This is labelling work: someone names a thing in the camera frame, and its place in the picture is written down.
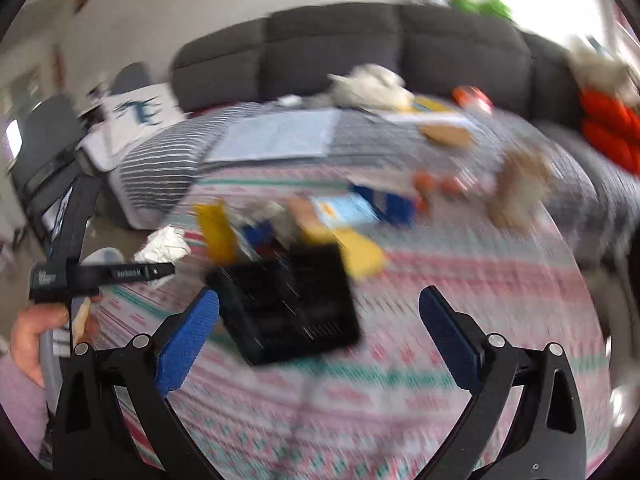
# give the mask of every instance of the blue gripper pad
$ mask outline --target blue gripper pad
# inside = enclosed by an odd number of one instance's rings
[[[206,290],[158,357],[155,386],[162,397],[180,389],[211,329],[218,319],[220,303]]]
[[[478,391],[481,357],[456,322],[456,312],[435,286],[422,290],[418,310],[458,387],[472,393]]]

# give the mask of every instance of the tablecloth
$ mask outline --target tablecloth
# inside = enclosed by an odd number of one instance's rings
[[[347,172],[336,166],[245,167],[205,176],[167,220],[187,229],[193,254],[157,290],[145,284],[105,290],[98,347],[152,333],[202,286],[210,262],[195,203],[335,194],[346,190]],[[480,198],[442,198],[411,229],[379,224],[361,232],[384,249],[388,264],[380,275],[352,285],[364,332],[359,345],[252,368],[216,326],[182,388],[169,394],[186,429],[225,478],[413,479],[469,399],[418,317],[418,295],[427,285],[436,285],[485,332],[499,332],[514,346],[562,344],[584,413],[588,470],[603,460],[610,416],[602,334],[572,252],[545,210],[533,232],[516,234],[496,229]],[[478,465],[497,455],[516,390]],[[123,392],[120,398],[142,456],[158,464],[129,399]]]

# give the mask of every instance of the black basket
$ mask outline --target black basket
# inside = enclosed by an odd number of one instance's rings
[[[220,316],[249,364],[344,348],[360,338],[337,245],[223,267],[206,281],[220,297]]]

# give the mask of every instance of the small screw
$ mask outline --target small screw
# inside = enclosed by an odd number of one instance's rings
[[[562,347],[558,344],[558,343],[551,343],[549,345],[549,351],[553,354],[553,355],[562,355]]]
[[[136,348],[144,348],[149,344],[149,336],[145,334],[140,334],[133,338],[133,346]]]
[[[79,345],[76,346],[76,348],[74,349],[74,352],[76,355],[84,355],[87,353],[89,349],[89,345],[87,343],[80,343]]]
[[[502,348],[504,346],[504,338],[500,334],[491,334],[488,338],[489,344],[496,348]]]

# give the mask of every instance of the human hand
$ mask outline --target human hand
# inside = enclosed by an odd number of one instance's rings
[[[92,303],[100,301],[101,296],[91,298]],[[47,330],[60,328],[69,321],[69,314],[62,304],[35,304],[18,313],[11,330],[11,357],[18,369],[41,388],[44,388],[42,368],[40,368],[39,336]],[[100,326],[95,317],[89,316],[81,340],[89,341],[98,335]]]

